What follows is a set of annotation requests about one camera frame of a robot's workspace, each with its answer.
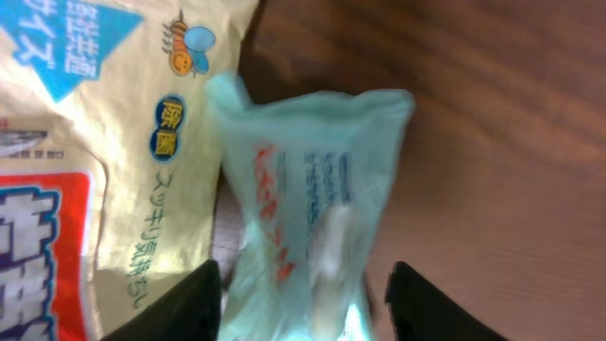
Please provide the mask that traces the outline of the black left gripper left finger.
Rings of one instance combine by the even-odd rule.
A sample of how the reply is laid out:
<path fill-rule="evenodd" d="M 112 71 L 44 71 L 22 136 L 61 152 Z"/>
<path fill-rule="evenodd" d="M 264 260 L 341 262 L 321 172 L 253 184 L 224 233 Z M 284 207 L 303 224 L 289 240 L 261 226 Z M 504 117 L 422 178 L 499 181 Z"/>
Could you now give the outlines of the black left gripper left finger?
<path fill-rule="evenodd" d="M 207 260 L 103 341 L 216 341 L 221 299 L 219 264 Z"/>

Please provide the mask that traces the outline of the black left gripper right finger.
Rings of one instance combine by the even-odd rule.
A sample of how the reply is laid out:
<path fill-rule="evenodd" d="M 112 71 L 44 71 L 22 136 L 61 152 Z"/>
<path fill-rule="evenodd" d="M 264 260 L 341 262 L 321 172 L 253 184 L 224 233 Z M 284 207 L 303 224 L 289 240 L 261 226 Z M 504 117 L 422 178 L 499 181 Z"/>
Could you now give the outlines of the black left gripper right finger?
<path fill-rule="evenodd" d="M 398 341 L 506 341 L 409 264 L 394 264 L 385 292 Z"/>

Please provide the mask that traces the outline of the yellow snack bag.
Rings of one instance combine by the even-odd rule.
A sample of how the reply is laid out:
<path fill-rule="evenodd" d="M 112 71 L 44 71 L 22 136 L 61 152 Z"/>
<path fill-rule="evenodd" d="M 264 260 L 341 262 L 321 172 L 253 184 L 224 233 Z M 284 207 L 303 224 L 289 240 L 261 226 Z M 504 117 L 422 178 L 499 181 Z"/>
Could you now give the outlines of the yellow snack bag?
<path fill-rule="evenodd" d="M 210 256 L 205 84 L 255 0 L 1 0 L 1 336 L 99 340 Z"/>

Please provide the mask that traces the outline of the teal wet wipes pack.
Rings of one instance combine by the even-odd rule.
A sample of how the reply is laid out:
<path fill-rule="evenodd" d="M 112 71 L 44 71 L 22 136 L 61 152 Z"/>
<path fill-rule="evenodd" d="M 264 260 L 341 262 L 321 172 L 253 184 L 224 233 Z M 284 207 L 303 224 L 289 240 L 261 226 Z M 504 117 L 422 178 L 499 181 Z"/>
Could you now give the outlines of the teal wet wipes pack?
<path fill-rule="evenodd" d="M 316 92 L 266 105 L 224 73 L 205 88 L 244 232 L 222 340 L 371 340 L 369 251 L 411 93 Z"/>

